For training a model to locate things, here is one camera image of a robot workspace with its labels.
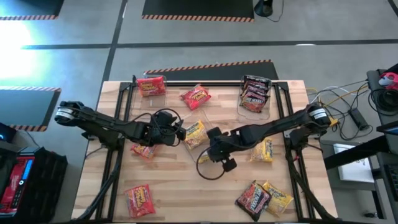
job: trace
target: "black and orange striped tape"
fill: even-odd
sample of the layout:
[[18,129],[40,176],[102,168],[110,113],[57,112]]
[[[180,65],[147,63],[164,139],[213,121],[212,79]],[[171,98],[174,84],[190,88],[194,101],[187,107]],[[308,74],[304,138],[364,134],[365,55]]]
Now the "black and orange striped tape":
[[184,21],[220,21],[220,22],[254,22],[250,17],[229,16],[177,16],[177,15],[142,15],[142,19],[184,20]]
[[57,88],[57,87],[31,87],[31,86],[0,86],[0,90],[61,91],[61,88]]
[[189,66],[189,67],[179,67],[179,68],[165,68],[165,69],[156,69],[156,70],[147,70],[146,74],[157,73],[157,72],[173,72],[180,70],[191,70],[191,69],[201,69],[201,68],[215,68],[215,67],[224,67],[224,66],[233,66],[233,65],[249,65],[254,63],[264,63],[271,62],[271,60],[252,60],[245,62],[231,62],[231,63],[218,63],[213,65],[197,65],[197,66]]
[[58,19],[55,15],[37,15],[37,16],[0,16],[0,21],[27,21],[27,20],[51,20]]
[[45,131],[47,130],[47,126],[44,125],[9,125],[10,128],[14,128],[15,130],[22,130],[22,131]]

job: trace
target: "wooden table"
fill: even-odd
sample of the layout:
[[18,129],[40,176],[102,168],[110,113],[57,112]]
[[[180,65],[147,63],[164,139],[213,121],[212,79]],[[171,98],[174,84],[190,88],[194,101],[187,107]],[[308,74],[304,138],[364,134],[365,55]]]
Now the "wooden table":
[[[294,80],[288,81],[288,83],[294,111],[303,109],[308,104],[304,82]],[[99,112],[110,116],[114,115],[119,84],[120,82],[104,82],[97,109]],[[168,87],[167,98],[161,107],[175,109],[183,117],[190,114],[191,111],[178,98],[179,94],[188,89],[189,87]],[[228,131],[246,123],[253,123],[253,121],[242,119],[236,112],[238,87],[209,87],[208,89],[212,98],[200,109],[206,113],[213,126],[219,126],[222,131]],[[137,91],[134,91],[133,94],[131,119],[143,112],[154,112],[159,109],[154,108],[153,104],[151,106],[145,102],[137,94]],[[185,125],[193,122],[191,118],[186,119]],[[274,91],[272,91],[270,118],[261,122],[267,123],[278,118],[276,100]],[[195,163],[182,143],[178,147],[161,147],[153,161],[146,162],[130,151],[132,143],[126,141],[113,221],[251,222],[250,216],[238,208],[234,201],[253,180],[257,180],[260,184],[269,180],[280,190],[293,195],[282,134],[275,134],[271,138],[274,143],[274,161],[272,163],[250,162],[249,151],[234,152],[232,156],[238,163],[238,167],[215,181],[202,179],[197,174]],[[317,141],[310,140],[310,143],[319,146]],[[99,146],[98,142],[90,142],[87,153]],[[328,212],[337,217],[321,152],[308,147],[303,151],[303,156],[311,190]],[[102,150],[86,159],[72,218],[81,215],[98,193],[105,158],[106,150]],[[156,214],[132,219],[129,217],[123,192],[144,184],[149,184]],[[303,193],[300,196],[304,216],[308,217],[305,197]],[[108,199],[108,197],[105,198],[104,216],[108,211]],[[297,221],[293,202],[281,217],[277,218],[264,212],[259,220],[259,222],[282,221]]]

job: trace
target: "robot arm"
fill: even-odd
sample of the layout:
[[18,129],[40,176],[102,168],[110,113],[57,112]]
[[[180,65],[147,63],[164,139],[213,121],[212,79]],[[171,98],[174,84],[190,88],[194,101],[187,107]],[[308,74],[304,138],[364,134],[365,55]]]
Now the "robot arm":
[[207,132],[210,138],[207,153],[213,162],[222,162],[225,172],[228,172],[236,167],[234,159],[229,158],[232,152],[248,150],[267,136],[297,127],[300,128],[294,129],[290,134],[290,146],[299,147],[303,139],[311,134],[324,132],[329,125],[330,120],[325,109],[318,103],[312,103],[291,116],[270,123],[245,125],[224,134],[218,127],[213,128]]
[[182,128],[183,121],[180,119],[174,123],[177,117],[173,117],[166,110],[170,109],[162,109],[154,114],[146,113],[150,115],[149,123],[134,120],[124,122],[94,111],[81,102],[62,101],[55,115],[55,121],[64,126],[78,126],[86,131],[82,134],[84,137],[97,136],[101,143],[109,147],[116,146],[120,135],[142,146],[154,144],[173,146],[175,137],[185,140],[185,130]]

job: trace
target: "red chip bag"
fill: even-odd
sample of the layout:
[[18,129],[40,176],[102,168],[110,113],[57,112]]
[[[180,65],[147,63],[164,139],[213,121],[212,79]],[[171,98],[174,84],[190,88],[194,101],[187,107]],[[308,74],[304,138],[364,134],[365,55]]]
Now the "red chip bag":
[[211,98],[207,90],[200,86],[200,84],[197,84],[190,91],[181,94],[180,97],[191,110],[198,108]]
[[124,194],[127,197],[127,207],[131,218],[156,213],[147,184],[127,190]]
[[140,155],[145,160],[150,160],[155,155],[156,145],[149,147],[149,146],[141,146],[140,144],[134,143],[131,146],[130,151],[134,151],[137,155]]
[[141,96],[166,94],[163,76],[156,78],[138,78],[137,85]]

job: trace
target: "yellow chip bag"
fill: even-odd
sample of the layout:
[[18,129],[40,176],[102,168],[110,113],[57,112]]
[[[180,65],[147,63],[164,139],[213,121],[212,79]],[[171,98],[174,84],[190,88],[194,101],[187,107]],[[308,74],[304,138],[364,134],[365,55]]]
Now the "yellow chip bag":
[[268,180],[262,187],[272,195],[271,201],[267,207],[267,212],[279,217],[285,211],[289,203],[292,202],[293,197],[276,189]]
[[272,162],[272,139],[265,138],[250,151],[250,161]]
[[210,159],[210,158],[209,158],[209,155],[207,154],[207,152],[204,152],[204,153],[200,156],[198,163],[199,163],[199,164],[202,164],[202,163],[208,161],[209,159]]
[[185,136],[185,144],[190,150],[199,146],[207,139],[208,137],[206,133],[206,128],[201,120],[199,120],[198,122],[187,128],[187,135]]

